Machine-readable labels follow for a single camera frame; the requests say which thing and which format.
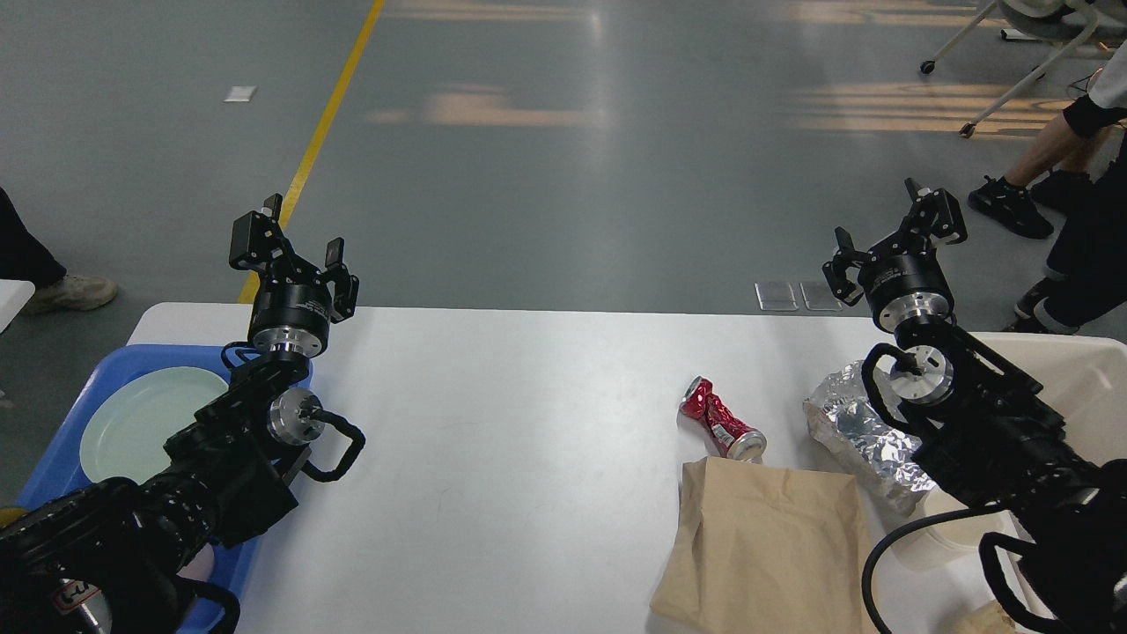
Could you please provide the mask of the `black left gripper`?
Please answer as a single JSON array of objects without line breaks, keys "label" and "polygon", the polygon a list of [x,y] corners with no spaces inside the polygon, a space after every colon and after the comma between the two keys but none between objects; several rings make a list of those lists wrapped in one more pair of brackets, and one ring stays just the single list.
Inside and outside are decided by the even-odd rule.
[{"label": "black left gripper", "polygon": [[233,222],[228,264],[259,278],[248,328],[251,348],[316,358],[328,349],[330,322],[349,320],[355,313],[360,280],[343,264],[343,238],[327,243],[320,276],[302,277],[305,261],[279,224],[283,202],[282,194],[274,194],[260,209]]}]

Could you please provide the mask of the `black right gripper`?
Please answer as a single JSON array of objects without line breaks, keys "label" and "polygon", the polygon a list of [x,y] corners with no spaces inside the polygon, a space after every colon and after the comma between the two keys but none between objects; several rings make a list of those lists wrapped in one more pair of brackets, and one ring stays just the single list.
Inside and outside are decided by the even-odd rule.
[{"label": "black right gripper", "polygon": [[[873,324],[880,330],[895,330],[915,318],[953,320],[953,293],[937,252],[969,239],[961,204],[953,194],[929,188],[914,178],[905,178],[904,185],[912,206],[891,234],[891,256],[871,264],[869,250],[858,250],[848,230],[835,227],[835,252],[822,265],[833,297],[857,306],[866,296]],[[850,269],[860,270],[858,282],[848,277]]]}]

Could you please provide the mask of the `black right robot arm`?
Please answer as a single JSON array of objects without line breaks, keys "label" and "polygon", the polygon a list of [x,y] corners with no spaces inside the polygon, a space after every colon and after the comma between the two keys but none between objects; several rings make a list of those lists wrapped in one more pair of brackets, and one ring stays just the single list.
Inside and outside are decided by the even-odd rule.
[{"label": "black right robot arm", "polygon": [[919,438],[913,461],[961,509],[878,542],[861,574],[866,611],[876,629],[888,629],[871,586],[894,542],[938,523],[1010,512],[1029,539],[990,532],[977,546],[999,606],[1039,633],[1122,633],[1124,461],[1095,466],[1079,457],[1064,419],[1038,396],[1040,382],[959,328],[937,252],[969,236],[961,206],[946,189],[905,185],[912,208],[900,225],[866,250],[836,227],[822,273],[836,300],[866,300],[873,324],[894,337],[862,361],[870,405]]}]

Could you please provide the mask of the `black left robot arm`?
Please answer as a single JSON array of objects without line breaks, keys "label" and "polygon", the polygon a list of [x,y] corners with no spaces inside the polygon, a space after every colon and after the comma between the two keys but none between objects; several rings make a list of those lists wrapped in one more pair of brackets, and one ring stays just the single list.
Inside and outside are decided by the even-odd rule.
[{"label": "black left robot arm", "polygon": [[181,577],[203,547],[232,550],[298,508],[298,475],[338,481],[361,429],[299,382],[356,309],[358,278],[331,240],[322,268],[295,253],[284,197],[233,222],[229,264],[258,276],[246,340],[229,343],[229,387],[165,443],[170,465],[142,484],[107,477],[3,528],[5,633],[174,633],[198,601],[240,619],[236,593]]}]

